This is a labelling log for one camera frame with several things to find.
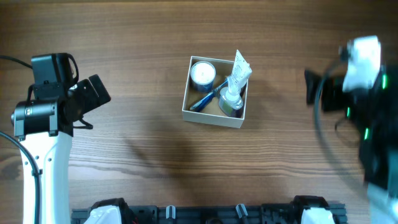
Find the white cosmetic tube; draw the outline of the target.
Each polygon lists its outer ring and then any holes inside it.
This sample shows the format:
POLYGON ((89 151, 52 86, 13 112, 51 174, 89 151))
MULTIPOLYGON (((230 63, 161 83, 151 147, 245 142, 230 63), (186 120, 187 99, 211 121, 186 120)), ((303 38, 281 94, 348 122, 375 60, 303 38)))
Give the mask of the white cosmetic tube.
POLYGON ((250 64, 243 58, 240 51, 236 51, 235 61, 231 72, 232 82, 242 88, 252 74, 250 64))

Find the clear blue spray bottle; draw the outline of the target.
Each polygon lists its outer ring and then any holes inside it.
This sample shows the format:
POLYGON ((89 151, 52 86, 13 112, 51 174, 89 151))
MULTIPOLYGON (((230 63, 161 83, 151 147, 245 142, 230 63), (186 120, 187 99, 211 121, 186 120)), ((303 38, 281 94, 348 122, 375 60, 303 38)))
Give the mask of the clear blue spray bottle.
POLYGON ((241 88, 232 78, 226 79, 226 85, 219 92, 218 106, 222 112, 232 118, 240 118, 243 113, 243 100, 241 88))

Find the blue white toothbrush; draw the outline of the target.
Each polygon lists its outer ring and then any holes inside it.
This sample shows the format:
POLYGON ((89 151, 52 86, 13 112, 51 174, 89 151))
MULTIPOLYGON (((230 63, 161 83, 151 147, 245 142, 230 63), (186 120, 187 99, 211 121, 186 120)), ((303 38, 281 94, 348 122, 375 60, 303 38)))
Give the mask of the blue white toothbrush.
POLYGON ((226 81, 224 81, 221 85, 219 85, 218 87, 216 87, 215 89, 214 89, 214 91, 215 92, 217 92, 217 91, 220 91, 225 85, 227 85, 228 84, 228 81, 226 80, 226 81))

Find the blue disposable razor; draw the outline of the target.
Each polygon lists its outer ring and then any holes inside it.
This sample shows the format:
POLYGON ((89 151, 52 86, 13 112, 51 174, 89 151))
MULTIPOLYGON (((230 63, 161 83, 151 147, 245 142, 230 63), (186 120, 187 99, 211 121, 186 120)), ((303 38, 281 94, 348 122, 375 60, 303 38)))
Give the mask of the blue disposable razor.
POLYGON ((204 98, 191 105, 190 111, 201 112, 212 101, 212 99, 215 96, 216 96, 216 90, 212 90, 204 98))

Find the blue jar white lid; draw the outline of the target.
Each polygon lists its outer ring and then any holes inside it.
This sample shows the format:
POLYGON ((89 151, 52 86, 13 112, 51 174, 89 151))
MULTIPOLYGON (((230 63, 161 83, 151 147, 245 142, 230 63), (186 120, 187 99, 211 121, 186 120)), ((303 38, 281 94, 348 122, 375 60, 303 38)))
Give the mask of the blue jar white lid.
POLYGON ((202 93, 208 93, 212 90, 215 77, 216 69, 210 62, 199 61, 190 69, 192 87, 202 93))

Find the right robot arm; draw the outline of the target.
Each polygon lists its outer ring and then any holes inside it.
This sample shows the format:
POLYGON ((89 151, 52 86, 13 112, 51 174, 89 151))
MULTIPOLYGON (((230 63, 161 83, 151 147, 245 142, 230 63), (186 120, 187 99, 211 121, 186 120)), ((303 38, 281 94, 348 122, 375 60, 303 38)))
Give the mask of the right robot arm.
POLYGON ((359 160, 368 185, 373 223, 397 222, 397 65, 381 67, 370 90, 343 92, 343 75, 304 72, 308 105, 314 106, 314 126, 324 151, 331 147, 323 134, 320 112, 343 110, 336 125, 351 121, 359 132, 359 160))

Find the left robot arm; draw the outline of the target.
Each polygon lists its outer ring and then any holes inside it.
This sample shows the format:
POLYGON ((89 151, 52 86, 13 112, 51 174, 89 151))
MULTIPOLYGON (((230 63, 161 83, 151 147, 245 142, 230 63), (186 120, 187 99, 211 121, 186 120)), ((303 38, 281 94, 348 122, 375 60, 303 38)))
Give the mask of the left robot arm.
POLYGON ((68 163, 73 132, 92 129, 85 114, 111 101, 98 75, 79 79, 68 53, 37 55, 34 83, 11 115, 12 140, 21 150, 24 223, 69 223, 68 163))

